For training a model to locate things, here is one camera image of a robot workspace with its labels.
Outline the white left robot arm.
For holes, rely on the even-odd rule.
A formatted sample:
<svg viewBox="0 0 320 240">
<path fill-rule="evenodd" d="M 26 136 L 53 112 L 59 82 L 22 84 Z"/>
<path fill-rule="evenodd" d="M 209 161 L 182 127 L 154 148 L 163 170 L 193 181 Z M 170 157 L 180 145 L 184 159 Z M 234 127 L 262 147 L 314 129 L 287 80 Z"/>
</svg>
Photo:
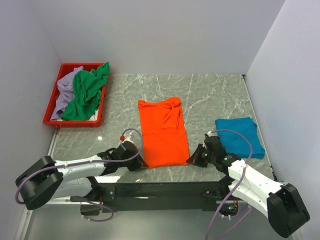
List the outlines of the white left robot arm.
<svg viewBox="0 0 320 240">
<path fill-rule="evenodd" d="M 97 177 L 113 174 L 119 168 L 135 172 L 147 167 L 141 149 L 128 140 L 88 158 L 59 161 L 44 156 L 16 179 L 15 201 L 35 210 L 63 197 L 96 200 L 105 196 Z"/>
</svg>

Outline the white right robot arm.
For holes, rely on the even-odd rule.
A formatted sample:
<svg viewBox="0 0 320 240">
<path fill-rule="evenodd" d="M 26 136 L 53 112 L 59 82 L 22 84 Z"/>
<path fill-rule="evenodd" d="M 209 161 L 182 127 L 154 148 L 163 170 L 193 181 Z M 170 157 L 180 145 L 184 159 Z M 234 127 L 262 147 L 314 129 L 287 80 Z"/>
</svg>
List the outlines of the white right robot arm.
<svg viewBox="0 0 320 240">
<path fill-rule="evenodd" d="M 272 180 L 249 166 L 247 160 L 227 153 L 218 136 L 206 136 L 186 163 L 202 168 L 212 164 L 225 175 L 217 187 L 201 193 L 202 197 L 245 201 L 266 216 L 273 230 L 283 238 L 311 219 L 294 185 Z"/>
</svg>

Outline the orange t shirt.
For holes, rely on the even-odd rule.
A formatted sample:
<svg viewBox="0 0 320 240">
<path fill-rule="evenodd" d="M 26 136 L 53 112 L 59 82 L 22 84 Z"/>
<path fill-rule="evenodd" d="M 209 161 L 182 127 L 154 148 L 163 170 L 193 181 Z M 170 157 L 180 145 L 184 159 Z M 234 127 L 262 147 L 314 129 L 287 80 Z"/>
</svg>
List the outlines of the orange t shirt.
<svg viewBox="0 0 320 240">
<path fill-rule="evenodd" d="M 186 165 L 190 152 L 180 98 L 139 100 L 138 110 L 148 168 Z"/>
</svg>

